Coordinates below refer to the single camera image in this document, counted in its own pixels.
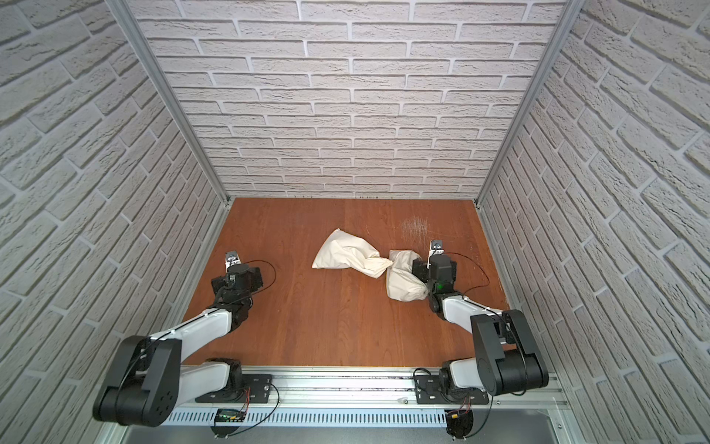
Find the aluminium front rail frame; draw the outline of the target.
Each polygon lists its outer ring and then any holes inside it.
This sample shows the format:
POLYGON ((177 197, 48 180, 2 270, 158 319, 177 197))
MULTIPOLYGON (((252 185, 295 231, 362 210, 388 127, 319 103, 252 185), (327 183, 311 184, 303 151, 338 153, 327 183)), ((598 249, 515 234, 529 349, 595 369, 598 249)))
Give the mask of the aluminium front rail frame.
POLYGON ((432 369, 406 367, 244 366, 242 375, 273 376, 266 404, 196 403, 176 407, 163 427, 212 427, 218 409, 246 412, 239 431, 248 427, 446 428, 449 410, 473 413, 469 438, 496 431, 496 410, 543 414, 558 443, 580 443, 582 432, 558 379, 523 396, 491 396, 485 405, 418 404, 415 374, 438 375, 432 369))

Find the right aluminium corner post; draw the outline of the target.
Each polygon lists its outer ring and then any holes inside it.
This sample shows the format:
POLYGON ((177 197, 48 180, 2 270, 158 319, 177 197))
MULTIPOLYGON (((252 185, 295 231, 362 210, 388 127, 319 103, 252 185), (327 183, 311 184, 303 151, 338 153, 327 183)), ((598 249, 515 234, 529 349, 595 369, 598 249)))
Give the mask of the right aluminium corner post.
POLYGON ((511 122, 510 128, 506 133, 501 148, 498 150, 497 156, 494 159, 494 162, 487 173, 486 179, 484 180, 484 184, 482 185, 482 188, 475 200, 475 206, 478 210, 483 207, 484 201, 490 193, 494 180, 496 179, 499 170, 501 170, 508 152, 514 144, 515 137, 518 131, 523 127, 523 123, 534 107, 534 102, 544 87, 545 81, 547 80, 558 55, 560 54, 568 35, 571 32, 572 26, 575 24, 575 21, 580 14, 584 3, 584 0, 571 0, 567 1, 563 7, 550 40, 547 43, 534 74, 532 74, 532 79, 524 92, 523 99, 521 100, 514 119, 511 122))

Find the left green circuit board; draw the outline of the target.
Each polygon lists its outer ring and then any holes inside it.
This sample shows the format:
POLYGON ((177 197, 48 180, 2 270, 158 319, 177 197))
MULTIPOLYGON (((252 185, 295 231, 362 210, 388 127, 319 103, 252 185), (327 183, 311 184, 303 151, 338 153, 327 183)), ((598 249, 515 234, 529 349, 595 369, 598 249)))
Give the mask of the left green circuit board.
POLYGON ((246 412, 234 409, 218 409, 211 430, 215 438, 234 436, 246 418, 246 412))

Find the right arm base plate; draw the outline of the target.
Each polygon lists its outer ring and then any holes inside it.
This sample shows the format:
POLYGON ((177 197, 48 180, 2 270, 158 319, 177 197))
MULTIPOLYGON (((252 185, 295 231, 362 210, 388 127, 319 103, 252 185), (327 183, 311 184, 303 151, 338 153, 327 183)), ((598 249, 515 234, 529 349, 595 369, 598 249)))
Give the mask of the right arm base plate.
POLYGON ((488 394, 479 388, 458 388, 440 375, 415 374, 414 393, 418 404, 471 406, 489 403, 488 394))

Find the aluminium corner post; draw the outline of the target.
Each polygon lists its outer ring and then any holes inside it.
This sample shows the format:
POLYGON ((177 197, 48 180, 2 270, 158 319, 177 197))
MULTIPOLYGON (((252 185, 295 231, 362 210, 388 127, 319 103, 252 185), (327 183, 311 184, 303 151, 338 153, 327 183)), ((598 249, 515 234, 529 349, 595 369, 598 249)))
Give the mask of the aluminium corner post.
POLYGON ((483 207, 484 201, 490 193, 494 180, 496 179, 499 170, 501 170, 508 152, 514 144, 515 137, 518 131, 523 127, 523 123, 534 107, 534 102, 544 87, 545 81, 547 80, 558 55, 560 54, 568 35, 571 32, 572 26, 575 24, 575 21, 580 14, 584 3, 584 0, 571 0, 567 1, 563 7, 550 40, 547 43, 534 74, 532 74, 532 79, 524 92, 523 99, 521 100, 514 119, 511 122, 510 128, 506 133, 501 148, 498 150, 497 156, 494 159, 494 162, 487 173, 486 179, 484 180, 484 184, 482 185, 482 188, 475 200, 475 206, 478 210, 483 207))
POLYGON ((147 38, 143 35, 138 20, 133 16, 129 4, 124 0, 107 0, 107 5, 116 23, 122 29, 131 44, 136 57, 142 64, 148 78, 153 83, 157 94, 163 101, 166 110, 172 116, 177 128, 184 137, 188 148, 194 155, 198 165, 203 170, 207 181, 211 184, 216 196, 225 207, 230 207, 231 199, 220 181, 214 166, 190 124, 179 98, 171 87, 168 77, 160 67, 159 61, 150 48, 147 38))

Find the cream cloth bag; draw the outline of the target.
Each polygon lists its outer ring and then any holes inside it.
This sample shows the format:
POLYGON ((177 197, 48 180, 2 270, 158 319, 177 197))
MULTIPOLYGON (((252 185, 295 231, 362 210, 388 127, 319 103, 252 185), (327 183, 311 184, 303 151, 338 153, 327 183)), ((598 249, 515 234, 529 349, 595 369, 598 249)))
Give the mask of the cream cloth bag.
POLYGON ((418 253, 411 250, 390 250, 392 265, 386 270, 386 294, 389 299, 408 303, 423 301, 427 288, 412 271, 412 264, 420 260, 418 253))
POLYGON ((381 277, 392 265, 366 240, 341 229, 328 236, 312 262, 313 269, 351 268, 373 279, 381 277))

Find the left aluminium corner post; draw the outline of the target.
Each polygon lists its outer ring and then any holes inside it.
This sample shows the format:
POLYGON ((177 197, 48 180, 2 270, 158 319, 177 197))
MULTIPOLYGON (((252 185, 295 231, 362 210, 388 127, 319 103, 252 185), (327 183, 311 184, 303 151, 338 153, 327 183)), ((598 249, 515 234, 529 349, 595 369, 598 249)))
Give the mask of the left aluminium corner post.
POLYGON ((168 77, 160 67, 159 61, 150 48, 147 38, 143 35, 138 20, 133 16, 129 4, 124 0, 107 0, 107 5, 116 23, 122 29, 131 44, 136 57, 142 64, 148 78, 153 83, 157 94, 163 101, 166 110, 172 116, 177 128, 184 137, 188 148, 194 155, 198 165, 203 170, 207 181, 211 184, 216 196, 225 207, 230 207, 231 199, 220 181, 214 166, 190 124, 179 98, 171 87, 168 77))

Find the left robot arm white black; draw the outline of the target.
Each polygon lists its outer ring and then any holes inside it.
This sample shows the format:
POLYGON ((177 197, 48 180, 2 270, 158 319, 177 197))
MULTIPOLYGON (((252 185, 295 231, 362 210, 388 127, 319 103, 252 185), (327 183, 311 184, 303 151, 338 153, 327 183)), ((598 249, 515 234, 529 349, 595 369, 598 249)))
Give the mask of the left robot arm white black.
POLYGON ((158 427, 187 401, 249 398, 238 360, 214 358, 199 366, 184 362, 247 320, 253 295, 264 286, 262 272, 233 262, 211 285, 214 303, 198 316, 149 336, 130 336, 118 345, 92 406, 94 420, 158 427))

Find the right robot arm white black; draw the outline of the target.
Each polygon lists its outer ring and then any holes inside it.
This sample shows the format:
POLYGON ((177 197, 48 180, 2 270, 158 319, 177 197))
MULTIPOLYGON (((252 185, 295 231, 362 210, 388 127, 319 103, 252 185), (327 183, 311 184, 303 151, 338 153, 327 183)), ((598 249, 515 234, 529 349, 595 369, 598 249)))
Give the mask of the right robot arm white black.
POLYGON ((523 312, 473 301, 455 289, 457 271, 457 263, 445 253, 412 261, 413 275, 425 284, 432 312, 473 338, 473 358, 447 361, 440 368, 442 396, 461 401, 475 390, 497 396, 545 388, 547 365, 523 312))

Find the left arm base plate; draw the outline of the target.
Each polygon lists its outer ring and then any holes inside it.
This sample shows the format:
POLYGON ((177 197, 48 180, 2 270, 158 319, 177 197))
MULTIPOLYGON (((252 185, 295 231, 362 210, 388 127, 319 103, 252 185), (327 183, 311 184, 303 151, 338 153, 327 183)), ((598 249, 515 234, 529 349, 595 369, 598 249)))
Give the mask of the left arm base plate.
POLYGON ((195 399, 196 403, 266 404, 271 394, 273 376, 246 374, 231 377, 222 390, 207 393, 195 399))

